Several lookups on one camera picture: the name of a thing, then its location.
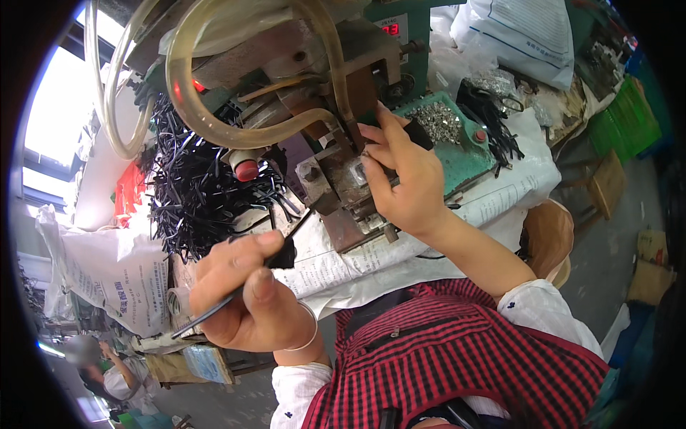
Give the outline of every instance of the white shirt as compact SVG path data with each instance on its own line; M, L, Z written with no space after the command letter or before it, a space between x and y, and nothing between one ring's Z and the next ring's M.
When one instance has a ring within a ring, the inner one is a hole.
M507 292L497 311L513 325L530 327L585 347L602 359L600 344L591 330L576 320L560 292L547 280L534 280ZM331 381L333 369L320 363L296 367L276 367L272 385L279 406L272 416L271 429L300 429L314 395ZM467 396L464 401L477 413L509 419L495 401Z
M123 362L131 370L134 377L141 381L136 393L127 400L131 408L140 409L143 415L159 413L160 410L152 403L152 397L160 391L160 384L152 378L150 370L140 359L126 358ZM103 376L105 377L105 390L113 397L123 401L131 394L131 389L126 384L119 368L109 368Z

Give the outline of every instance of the red button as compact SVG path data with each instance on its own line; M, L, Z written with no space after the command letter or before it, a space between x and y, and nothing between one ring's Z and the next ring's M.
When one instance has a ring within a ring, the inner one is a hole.
M477 132L474 133L474 138L476 139L476 141L478 141L480 143L485 142L486 138L487 138L486 131L478 130Z
M239 165L236 165L236 171L234 171L234 173L236 173L236 177L241 182L248 182L257 177L259 168L257 168L257 162L252 159L247 159Z

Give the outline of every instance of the plaid vest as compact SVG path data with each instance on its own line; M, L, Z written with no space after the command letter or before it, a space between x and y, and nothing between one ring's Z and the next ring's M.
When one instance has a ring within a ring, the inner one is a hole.
M345 338L355 309L336 313L332 381L303 429L377 429L385 408L400 428L455 397L483 396L528 428L578 428L608 367L591 351L515 326L469 279L410 286L412 298Z

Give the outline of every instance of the bracelet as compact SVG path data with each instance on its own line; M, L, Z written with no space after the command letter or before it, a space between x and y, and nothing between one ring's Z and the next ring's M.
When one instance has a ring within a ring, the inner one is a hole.
M312 319L314 319L314 334L312 334L312 338L305 344L304 346L298 347L297 349L284 349L284 351L298 351L302 350L306 347L308 347L314 339L317 337L317 332L319 331L319 321L317 321L317 316L315 316L314 312L310 307L307 306L307 304L303 303L302 301L298 301L298 304L300 304L303 308L307 310L310 316L312 316Z

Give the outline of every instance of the stool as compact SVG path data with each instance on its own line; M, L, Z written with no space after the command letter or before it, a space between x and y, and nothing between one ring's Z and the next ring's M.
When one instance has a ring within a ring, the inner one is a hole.
M596 167L593 175L590 177L587 176L589 167ZM612 213L617 208L619 199L626 189L626 175L624 175L622 163L619 162L615 150L610 150L603 159L570 163L561 165L560 168L578 168L584 177L571 181L562 181L557 185L556 189L585 186L591 197L591 205L580 213L581 216L589 217L574 229L574 233L582 233L600 218L610 220Z

